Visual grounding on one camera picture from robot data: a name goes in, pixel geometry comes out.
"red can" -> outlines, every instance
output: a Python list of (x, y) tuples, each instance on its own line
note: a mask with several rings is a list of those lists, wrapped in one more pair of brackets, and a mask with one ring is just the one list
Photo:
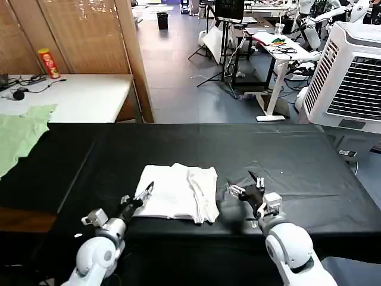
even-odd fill
[(57, 79), (61, 77), (60, 73), (58, 72), (57, 65), (55, 64), (52, 55), (50, 54), (49, 49), (39, 49), (38, 53), (40, 54), (43, 63), (46, 65), (46, 67), (49, 70), (50, 77), (52, 79)]

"white table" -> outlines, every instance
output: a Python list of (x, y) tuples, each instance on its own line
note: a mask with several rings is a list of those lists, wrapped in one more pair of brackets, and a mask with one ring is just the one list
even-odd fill
[(286, 11), (291, 7), (292, 1), (284, 1), (283, 5), (271, 6), (271, 5), (263, 5), (257, 4), (254, 1), (245, 1), (244, 12), (246, 13), (270, 13), (270, 12), (282, 12)]
[[(22, 75), (23, 79), (31, 75)], [(138, 101), (133, 88), (132, 74), (63, 74), (65, 82), (53, 84), (47, 90), (25, 93), (21, 101), (13, 100), (12, 93), (20, 85), (0, 92), (0, 114), (24, 114), (33, 105), (57, 104), (50, 122), (60, 123), (109, 123), (115, 122), (126, 98), (129, 97), (135, 119), (141, 122)], [(50, 78), (25, 86), (40, 91), (53, 81)]]
[(305, 60), (310, 61), (313, 60), (314, 57), (307, 52), (304, 48), (302, 48), (300, 45), (295, 43), (293, 40), (288, 38), (285, 35), (279, 35), (274, 36), (275, 38), (281, 38), (285, 39), (287, 47), (294, 48), (297, 52), (296, 53), (290, 53), (290, 54), (274, 54), (274, 50), (276, 49), (275, 46), (263, 46), (263, 48), (270, 53), (270, 55), (273, 57), (273, 61), (277, 61), (279, 63), (279, 72), (277, 74), (277, 79), (273, 88), (273, 92), (271, 93), (270, 102), (268, 103), (267, 108), (265, 108), (265, 103), (262, 98), (261, 94), (257, 94), (255, 92), (251, 92), (251, 94), (254, 94), (260, 107), (262, 108), (263, 113), (265, 116), (257, 116), (257, 121), (259, 122), (265, 122), (265, 121), (279, 121), (284, 120), (284, 116), (275, 116), (273, 115), (275, 104), (278, 100), (280, 90), (282, 88), (283, 80), (285, 78), (287, 67), (290, 61), (297, 61), (297, 60)]

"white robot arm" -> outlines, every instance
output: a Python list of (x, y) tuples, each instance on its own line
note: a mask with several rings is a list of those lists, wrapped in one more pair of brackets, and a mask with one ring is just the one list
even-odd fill
[(138, 197), (128, 195), (120, 201), (120, 209), (111, 219), (102, 209), (93, 210), (82, 219), (84, 225), (97, 227), (96, 237), (87, 240), (79, 248), (76, 268), (62, 286), (99, 286), (117, 267), (117, 261), (125, 248), (124, 233), (135, 210), (151, 196), (154, 183)]
[(339, 0), (329, 0), (329, 2), (331, 3), (333, 10), (319, 15), (316, 18), (309, 16), (315, 0), (301, 0), (300, 2), (301, 29), (312, 49), (317, 49), (320, 46), (320, 38), (315, 29), (316, 24), (346, 12), (346, 8), (340, 4)]
[(265, 194), (264, 178), (249, 173), (256, 183), (255, 190), (246, 191), (229, 183), (228, 192), (253, 208), (254, 217), (266, 237), (268, 255), (276, 264), (284, 285), (337, 286), (321, 265), (308, 232), (286, 220), (281, 196), (275, 192)]
[(358, 0), (354, 3), (350, 1), (350, 3), (353, 7), (351, 8), (349, 22), (362, 24), (369, 9), (369, 0)]

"trash can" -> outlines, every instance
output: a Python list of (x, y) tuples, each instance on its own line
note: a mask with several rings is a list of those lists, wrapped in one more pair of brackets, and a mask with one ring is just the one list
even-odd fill
[(159, 25), (159, 30), (167, 30), (168, 29), (168, 13), (167, 12), (157, 13), (157, 23)]

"plastic cup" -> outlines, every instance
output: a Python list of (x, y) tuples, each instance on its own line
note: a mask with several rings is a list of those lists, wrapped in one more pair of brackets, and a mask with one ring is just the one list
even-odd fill
[(284, 24), (276, 23), (275, 24), (275, 35), (281, 35), (284, 27), (285, 27)]

